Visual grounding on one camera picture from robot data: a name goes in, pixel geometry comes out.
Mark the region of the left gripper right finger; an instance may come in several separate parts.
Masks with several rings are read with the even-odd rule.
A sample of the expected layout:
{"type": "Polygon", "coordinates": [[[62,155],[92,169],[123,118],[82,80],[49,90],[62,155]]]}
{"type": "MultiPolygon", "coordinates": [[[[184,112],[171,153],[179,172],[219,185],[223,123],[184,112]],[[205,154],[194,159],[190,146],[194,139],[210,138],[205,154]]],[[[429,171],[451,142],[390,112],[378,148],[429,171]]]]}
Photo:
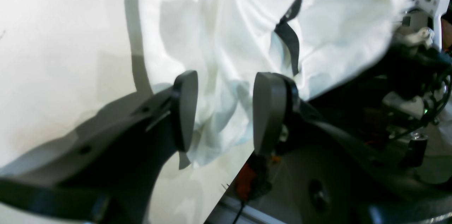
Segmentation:
{"type": "Polygon", "coordinates": [[[294,151],[304,224],[450,224],[451,188],[420,181],[427,136],[413,133],[398,165],[329,123],[299,98],[292,79],[257,73],[253,92],[255,153],[294,151]]]}

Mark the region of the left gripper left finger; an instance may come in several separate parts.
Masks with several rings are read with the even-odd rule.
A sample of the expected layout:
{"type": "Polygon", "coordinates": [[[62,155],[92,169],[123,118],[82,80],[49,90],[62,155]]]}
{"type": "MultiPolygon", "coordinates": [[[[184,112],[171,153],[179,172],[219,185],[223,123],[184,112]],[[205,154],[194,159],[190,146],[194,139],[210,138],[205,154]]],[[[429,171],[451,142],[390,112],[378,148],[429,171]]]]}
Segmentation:
{"type": "Polygon", "coordinates": [[[1,203],[97,224],[142,224],[157,177],[194,130],[198,74],[188,70],[126,118],[21,175],[1,178],[1,203]]]}

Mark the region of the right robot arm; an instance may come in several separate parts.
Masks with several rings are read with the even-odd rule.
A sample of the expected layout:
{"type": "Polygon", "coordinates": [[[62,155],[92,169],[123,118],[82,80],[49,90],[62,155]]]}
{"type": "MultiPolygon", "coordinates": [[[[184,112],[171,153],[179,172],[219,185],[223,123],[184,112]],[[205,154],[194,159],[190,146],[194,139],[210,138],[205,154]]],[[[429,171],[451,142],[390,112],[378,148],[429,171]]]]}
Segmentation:
{"type": "Polygon", "coordinates": [[[451,179],[415,171],[451,95],[451,57],[397,34],[384,58],[311,101],[295,81],[257,73],[255,152],[234,191],[245,205],[270,192],[268,161],[292,157],[290,192],[304,224],[450,224],[451,179]]]}

